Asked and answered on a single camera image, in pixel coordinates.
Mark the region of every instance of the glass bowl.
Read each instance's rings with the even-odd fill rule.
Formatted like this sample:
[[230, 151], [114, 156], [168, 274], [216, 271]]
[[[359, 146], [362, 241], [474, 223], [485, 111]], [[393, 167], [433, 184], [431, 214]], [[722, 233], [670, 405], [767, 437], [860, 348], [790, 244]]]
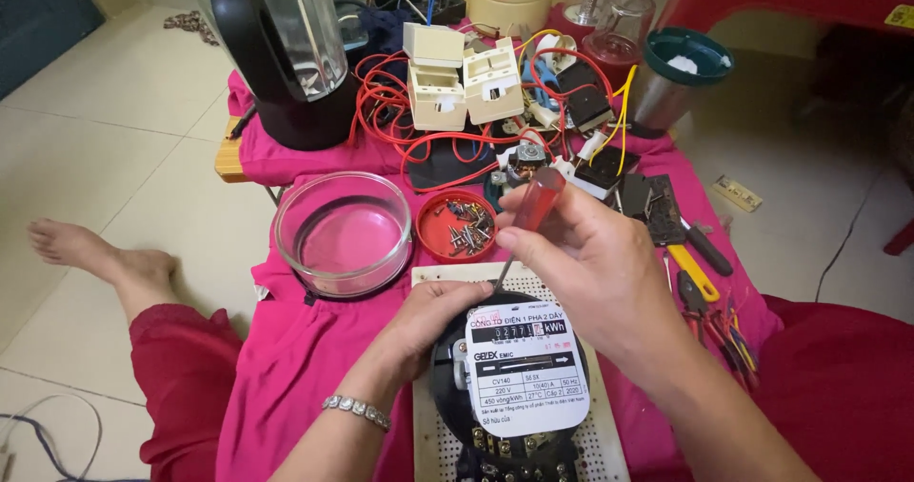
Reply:
[[315, 178], [286, 196], [273, 236], [308, 290], [351, 298], [403, 272], [411, 226], [409, 205], [394, 184], [370, 172], [344, 171]]

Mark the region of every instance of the red lid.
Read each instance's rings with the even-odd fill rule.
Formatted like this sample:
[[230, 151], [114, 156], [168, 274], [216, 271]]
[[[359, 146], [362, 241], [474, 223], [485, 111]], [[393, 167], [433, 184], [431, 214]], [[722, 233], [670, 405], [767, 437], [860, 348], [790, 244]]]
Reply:
[[458, 219], [451, 212], [447, 204], [477, 204], [483, 207], [483, 210], [494, 220], [496, 209], [492, 208], [483, 196], [474, 195], [469, 191], [462, 189], [450, 189], [441, 191], [432, 196], [425, 202], [422, 208], [418, 209], [416, 216], [416, 230], [418, 240], [432, 257], [442, 264], [466, 264], [476, 262], [481, 257], [492, 251], [495, 246], [496, 231], [493, 227], [489, 232], [490, 239], [485, 240], [486, 245], [473, 255], [467, 255], [466, 250], [451, 257], [457, 249], [451, 243], [451, 231], [448, 227], [453, 227], [457, 231], [462, 231], [464, 226], [472, 226], [469, 221]]

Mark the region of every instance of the foot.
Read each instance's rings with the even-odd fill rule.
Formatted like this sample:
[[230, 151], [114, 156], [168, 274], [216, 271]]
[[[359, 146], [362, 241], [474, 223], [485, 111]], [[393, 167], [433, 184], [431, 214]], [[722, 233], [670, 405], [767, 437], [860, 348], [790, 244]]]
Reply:
[[118, 286], [168, 287], [175, 258], [158, 250], [121, 250], [85, 227], [39, 219], [29, 224], [32, 249], [48, 264], [74, 266]]

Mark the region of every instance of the black wire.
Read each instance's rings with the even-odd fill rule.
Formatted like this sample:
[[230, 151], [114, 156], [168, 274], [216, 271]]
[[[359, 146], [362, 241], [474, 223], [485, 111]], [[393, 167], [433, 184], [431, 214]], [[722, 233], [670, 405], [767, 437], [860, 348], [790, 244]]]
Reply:
[[869, 187], [866, 188], [866, 193], [864, 193], [863, 201], [860, 202], [860, 207], [857, 208], [854, 217], [851, 219], [851, 226], [847, 229], [847, 235], [844, 236], [844, 241], [841, 241], [841, 246], [838, 247], [838, 251], [835, 252], [835, 256], [832, 257], [832, 260], [828, 263], [828, 266], [825, 266], [825, 271], [822, 271], [822, 276], [819, 277], [819, 287], [815, 290], [815, 302], [819, 302], [819, 293], [822, 292], [822, 282], [825, 280], [825, 275], [828, 271], [835, 265], [835, 262], [838, 260], [838, 256], [841, 255], [841, 251], [844, 249], [844, 245], [847, 244], [847, 240], [851, 238], [851, 234], [854, 232], [854, 224], [856, 219], [860, 218], [860, 212], [863, 211], [863, 207], [866, 205], [866, 200], [869, 199], [870, 193], [873, 192], [873, 187], [875, 183], [879, 180], [879, 177], [882, 176], [882, 170], [880, 169], [878, 173], [875, 174], [873, 182], [869, 183]]
[[148, 478], [115, 478], [112, 480], [92, 480], [90, 478], [79, 478], [77, 476], [73, 476], [68, 473], [62, 465], [60, 465], [60, 462], [54, 456], [54, 453], [51, 451], [51, 447], [48, 444], [48, 440], [45, 439], [44, 432], [42, 432], [44, 427], [41, 426], [41, 423], [31, 418], [27, 418], [25, 416], [16, 416], [14, 414], [0, 414], [0, 418], [9, 418], [11, 420], [25, 422], [32, 425], [32, 428], [35, 429], [35, 436], [39, 439], [41, 447], [45, 449], [45, 453], [48, 454], [48, 458], [51, 460], [51, 464], [54, 465], [54, 469], [58, 470], [58, 473], [64, 477], [59, 482], [149, 482]]

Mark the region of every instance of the bracelet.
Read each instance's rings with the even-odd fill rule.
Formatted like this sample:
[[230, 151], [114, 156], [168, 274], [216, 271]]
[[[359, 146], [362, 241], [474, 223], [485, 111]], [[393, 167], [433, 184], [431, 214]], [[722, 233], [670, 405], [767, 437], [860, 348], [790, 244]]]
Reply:
[[373, 422], [384, 429], [384, 432], [390, 432], [390, 418], [384, 416], [384, 413], [375, 409], [365, 402], [360, 402], [349, 398], [349, 396], [340, 396], [335, 394], [324, 400], [321, 409], [339, 409], [340, 411], [351, 411], [356, 416], [364, 416], [365, 419]]

